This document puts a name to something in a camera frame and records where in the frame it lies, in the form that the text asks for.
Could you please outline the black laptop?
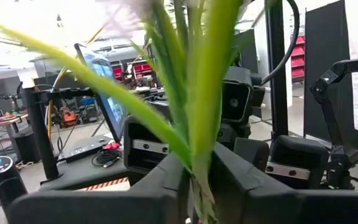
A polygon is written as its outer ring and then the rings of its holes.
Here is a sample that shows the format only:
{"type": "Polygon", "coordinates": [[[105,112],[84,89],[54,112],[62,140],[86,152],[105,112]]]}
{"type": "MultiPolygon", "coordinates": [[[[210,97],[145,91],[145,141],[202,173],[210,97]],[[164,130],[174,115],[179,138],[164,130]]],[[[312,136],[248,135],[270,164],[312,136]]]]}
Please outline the black laptop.
{"type": "Polygon", "coordinates": [[[93,136],[79,140],[69,151],[63,153],[63,160],[67,163],[70,163],[77,161],[78,159],[96,154],[110,141],[112,141],[112,138],[104,135],[93,136]]]}

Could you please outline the black articulated stand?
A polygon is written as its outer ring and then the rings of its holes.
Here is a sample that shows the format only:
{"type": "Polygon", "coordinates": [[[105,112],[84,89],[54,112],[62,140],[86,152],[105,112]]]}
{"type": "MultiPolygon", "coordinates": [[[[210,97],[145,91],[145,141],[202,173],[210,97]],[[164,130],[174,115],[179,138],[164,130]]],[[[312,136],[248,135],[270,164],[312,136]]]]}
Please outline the black articulated stand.
{"type": "Polygon", "coordinates": [[[320,105],[331,141],[330,161],[326,167],[327,187],[332,189],[353,190],[352,180],[358,178],[350,175],[349,169],[358,163],[358,150],[344,144],[341,131],[335,117],[334,107],[329,99],[328,89],[339,83],[349,73],[358,72],[358,59],[340,60],[324,72],[310,87],[314,100],[320,105]]]}

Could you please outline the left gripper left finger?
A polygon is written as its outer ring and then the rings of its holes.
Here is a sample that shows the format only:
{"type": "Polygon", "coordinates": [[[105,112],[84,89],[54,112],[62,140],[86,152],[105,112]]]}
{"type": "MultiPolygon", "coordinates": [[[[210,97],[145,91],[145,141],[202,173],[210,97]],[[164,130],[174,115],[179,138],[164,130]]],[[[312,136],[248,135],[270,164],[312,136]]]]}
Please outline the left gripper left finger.
{"type": "Polygon", "coordinates": [[[19,197],[9,224],[184,224],[189,173],[167,156],[127,191],[49,190],[19,197]]]}

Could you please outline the black stand post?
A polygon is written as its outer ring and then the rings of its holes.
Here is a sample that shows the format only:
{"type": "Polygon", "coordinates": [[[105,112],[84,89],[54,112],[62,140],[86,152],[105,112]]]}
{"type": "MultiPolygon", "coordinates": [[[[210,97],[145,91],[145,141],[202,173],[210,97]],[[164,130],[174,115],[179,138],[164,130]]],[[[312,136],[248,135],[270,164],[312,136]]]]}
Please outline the black stand post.
{"type": "Polygon", "coordinates": [[[21,91],[21,98],[24,106],[27,108],[27,114],[32,126],[36,148],[40,154],[43,164],[46,180],[41,184],[55,180],[61,176],[58,171],[53,147],[48,137],[47,128],[45,127],[44,117],[41,110],[42,102],[40,93],[32,88],[24,88],[21,91]]]}

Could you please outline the tilted monitor with blue screen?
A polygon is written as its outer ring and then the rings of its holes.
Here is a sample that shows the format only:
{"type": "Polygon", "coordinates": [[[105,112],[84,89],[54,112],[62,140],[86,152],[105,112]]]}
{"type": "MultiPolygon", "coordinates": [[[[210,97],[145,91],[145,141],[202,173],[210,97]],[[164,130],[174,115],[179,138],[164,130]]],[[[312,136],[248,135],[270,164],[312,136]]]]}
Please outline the tilted monitor with blue screen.
{"type": "MultiPolygon", "coordinates": [[[[74,48],[76,49],[77,56],[81,62],[88,66],[98,76],[107,78],[109,81],[118,82],[112,70],[111,63],[105,56],[96,53],[81,44],[75,44],[74,48]]],[[[96,94],[96,101],[115,142],[121,143],[127,111],[114,98],[102,93],[96,94]]]]}

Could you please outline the orange black hazard tape strip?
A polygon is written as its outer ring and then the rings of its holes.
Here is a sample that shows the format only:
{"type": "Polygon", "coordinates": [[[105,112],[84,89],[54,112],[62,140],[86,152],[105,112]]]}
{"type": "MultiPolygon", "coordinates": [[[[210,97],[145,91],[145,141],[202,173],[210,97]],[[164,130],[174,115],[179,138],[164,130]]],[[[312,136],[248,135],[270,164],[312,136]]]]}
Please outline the orange black hazard tape strip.
{"type": "Polygon", "coordinates": [[[127,177],[123,177],[78,189],[78,191],[127,191],[130,187],[131,185],[129,183],[129,179],[127,177]]]}

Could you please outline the white spotted artificial flower bunch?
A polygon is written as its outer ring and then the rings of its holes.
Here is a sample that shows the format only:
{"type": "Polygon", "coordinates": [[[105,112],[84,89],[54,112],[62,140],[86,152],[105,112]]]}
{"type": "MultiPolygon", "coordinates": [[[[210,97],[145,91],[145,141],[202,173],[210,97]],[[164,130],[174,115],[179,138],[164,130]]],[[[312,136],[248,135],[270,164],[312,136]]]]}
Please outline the white spotted artificial flower bunch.
{"type": "Polygon", "coordinates": [[[209,184],[211,157],[222,115],[223,80],[234,60],[232,46],[238,20],[253,0],[98,0],[107,23],[117,27],[114,11],[124,7],[145,30],[164,85],[173,123],[123,85],[98,77],[88,66],[59,48],[0,23],[0,32],[70,69],[79,81],[115,98],[170,146],[190,173],[191,193],[202,224],[220,224],[209,184]]]}

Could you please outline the dark grey desk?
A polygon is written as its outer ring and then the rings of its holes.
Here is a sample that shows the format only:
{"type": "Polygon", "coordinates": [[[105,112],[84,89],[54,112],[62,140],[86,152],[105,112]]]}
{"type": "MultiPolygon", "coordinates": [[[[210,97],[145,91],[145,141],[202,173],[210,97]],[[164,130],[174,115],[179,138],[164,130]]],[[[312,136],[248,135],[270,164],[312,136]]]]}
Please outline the dark grey desk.
{"type": "Polygon", "coordinates": [[[43,182],[39,190],[78,190],[127,177],[131,173],[120,159],[107,168],[97,166],[95,155],[96,153],[89,154],[69,163],[60,162],[57,168],[61,176],[43,182]]]}

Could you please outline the black vertical frame post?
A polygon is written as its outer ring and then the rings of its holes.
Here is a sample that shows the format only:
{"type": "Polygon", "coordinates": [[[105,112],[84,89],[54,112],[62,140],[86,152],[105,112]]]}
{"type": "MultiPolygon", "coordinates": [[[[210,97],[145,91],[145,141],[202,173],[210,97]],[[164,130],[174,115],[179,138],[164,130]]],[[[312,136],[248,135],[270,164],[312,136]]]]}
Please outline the black vertical frame post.
{"type": "MultiPolygon", "coordinates": [[[[265,0],[268,68],[273,72],[285,56],[282,0],[265,0]]],[[[272,140],[288,135],[286,73],[283,65],[270,80],[272,140]]]]}

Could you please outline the red storage bins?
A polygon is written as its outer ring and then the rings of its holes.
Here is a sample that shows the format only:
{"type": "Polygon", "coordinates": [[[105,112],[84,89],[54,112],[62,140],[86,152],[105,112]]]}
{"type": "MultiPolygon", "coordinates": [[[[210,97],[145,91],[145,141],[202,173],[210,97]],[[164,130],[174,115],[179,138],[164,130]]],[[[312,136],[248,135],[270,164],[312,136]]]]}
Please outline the red storage bins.
{"type": "Polygon", "coordinates": [[[111,68],[114,76],[120,82],[151,77],[155,73],[152,67],[144,60],[139,62],[112,63],[111,68]]]}
{"type": "Polygon", "coordinates": [[[298,36],[295,48],[291,53],[291,80],[293,83],[305,79],[305,36],[298,36]]]}

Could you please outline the black partition panel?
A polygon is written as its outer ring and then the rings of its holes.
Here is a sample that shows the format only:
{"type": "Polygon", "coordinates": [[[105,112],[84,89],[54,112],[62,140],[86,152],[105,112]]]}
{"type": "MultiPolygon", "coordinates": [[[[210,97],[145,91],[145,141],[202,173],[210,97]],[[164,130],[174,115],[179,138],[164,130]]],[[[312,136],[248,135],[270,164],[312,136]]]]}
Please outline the black partition panel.
{"type": "MultiPolygon", "coordinates": [[[[320,105],[310,86],[331,66],[349,58],[349,41],[343,0],[306,13],[306,72],[304,98],[304,134],[329,141],[320,105]]],[[[358,130],[354,129],[352,77],[346,75],[328,90],[344,142],[358,149],[358,130]]]]}

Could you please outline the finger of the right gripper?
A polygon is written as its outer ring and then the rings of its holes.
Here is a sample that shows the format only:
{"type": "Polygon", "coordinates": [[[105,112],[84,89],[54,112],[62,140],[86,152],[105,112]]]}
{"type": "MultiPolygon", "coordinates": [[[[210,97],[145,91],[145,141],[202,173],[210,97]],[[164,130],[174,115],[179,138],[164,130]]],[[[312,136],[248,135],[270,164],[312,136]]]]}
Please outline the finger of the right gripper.
{"type": "Polygon", "coordinates": [[[138,175],[140,184],[161,184],[164,171],[159,163],[170,153],[170,146],[159,140],[133,116],[124,122],[124,165],[138,175]]]}
{"type": "Polygon", "coordinates": [[[281,135],[270,146],[265,173],[293,189],[319,189],[328,158],[318,141],[281,135]]]}

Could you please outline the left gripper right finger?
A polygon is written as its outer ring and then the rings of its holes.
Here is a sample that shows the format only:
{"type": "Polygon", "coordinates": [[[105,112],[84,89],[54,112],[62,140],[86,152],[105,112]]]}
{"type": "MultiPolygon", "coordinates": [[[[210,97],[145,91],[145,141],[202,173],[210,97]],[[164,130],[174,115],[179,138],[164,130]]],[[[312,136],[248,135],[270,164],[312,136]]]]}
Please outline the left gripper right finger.
{"type": "Polygon", "coordinates": [[[219,224],[358,224],[358,191],[292,189],[220,143],[211,189],[219,224]]]}

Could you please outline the orange power tool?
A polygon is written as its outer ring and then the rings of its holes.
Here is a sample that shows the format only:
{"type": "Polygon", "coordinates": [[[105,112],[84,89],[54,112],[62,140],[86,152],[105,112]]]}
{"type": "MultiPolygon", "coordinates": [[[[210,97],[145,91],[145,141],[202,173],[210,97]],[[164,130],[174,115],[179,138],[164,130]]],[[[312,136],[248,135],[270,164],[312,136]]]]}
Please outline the orange power tool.
{"type": "Polygon", "coordinates": [[[60,123],[64,128],[74,126],[76,124],[77,115],[73,110],[69,109],[68,107],[61,107],[59,109],[59,114],[61,118],[60,123]]]}

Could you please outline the black tower fan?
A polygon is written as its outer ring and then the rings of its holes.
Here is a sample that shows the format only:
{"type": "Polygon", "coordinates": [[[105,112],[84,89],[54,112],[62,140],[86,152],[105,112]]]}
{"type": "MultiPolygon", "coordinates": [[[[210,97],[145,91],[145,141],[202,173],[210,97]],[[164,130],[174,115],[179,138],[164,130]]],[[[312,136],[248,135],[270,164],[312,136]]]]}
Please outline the black tower fan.
{"type": "Polygon", "coordinates": [[[16,164],[9,156],[0,156],[0,204],[5,216],[15,199],[28,194],[16,164]]]}

